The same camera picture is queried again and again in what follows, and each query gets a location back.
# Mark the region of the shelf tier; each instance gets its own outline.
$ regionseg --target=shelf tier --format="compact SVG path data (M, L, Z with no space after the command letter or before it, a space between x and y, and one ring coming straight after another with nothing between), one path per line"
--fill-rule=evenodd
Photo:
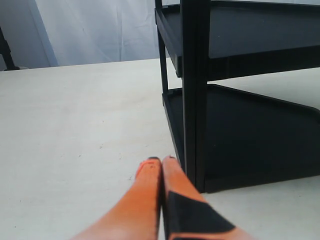
M185 170L182 89L169 90L163 102ZM319 146L319 110L208 85L206 192L320 175Z
M181 77L180 5L165 5L156 9L155 15L176 73ZM319 5L211 2L209 81L316 68L320 67L319 55Z

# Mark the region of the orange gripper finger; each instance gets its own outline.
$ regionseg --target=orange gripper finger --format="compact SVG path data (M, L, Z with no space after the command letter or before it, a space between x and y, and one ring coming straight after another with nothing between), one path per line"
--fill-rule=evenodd
M72 240L157 240L161 180L158 158L142 162L133 185L119 202Z
M196 190L177 159L162 162L164 222L168 240L253 240L217 213Z

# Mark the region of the white table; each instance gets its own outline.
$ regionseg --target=white table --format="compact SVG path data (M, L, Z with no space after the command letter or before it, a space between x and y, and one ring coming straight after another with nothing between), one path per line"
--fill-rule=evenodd
M320 69L219 84L320 109ZM1 239L68 239L174 155L161 89L158 59L0 72ZM320 177L204 196L259 239L319 239Z

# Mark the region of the white curtain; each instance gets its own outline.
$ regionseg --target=white curtain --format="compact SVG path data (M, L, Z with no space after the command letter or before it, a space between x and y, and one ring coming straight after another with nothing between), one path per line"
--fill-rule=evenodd
M54 53L48 57L55 58L59 66L158 57L154 0L34 1ZM162 1L179 3L179 0ZM272 2L318 4L320 1Z

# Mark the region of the black plastic shelf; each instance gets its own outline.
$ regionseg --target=black plastic shelf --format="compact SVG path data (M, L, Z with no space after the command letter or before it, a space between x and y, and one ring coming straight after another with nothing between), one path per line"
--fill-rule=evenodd
M320 67L318 5L214 0L210 16L209 81ZM181 77L180 5L156 9L156 21Z
M184 165L182 89L163 95ZM320 174L320 111L254 93L207 86L205 191Z

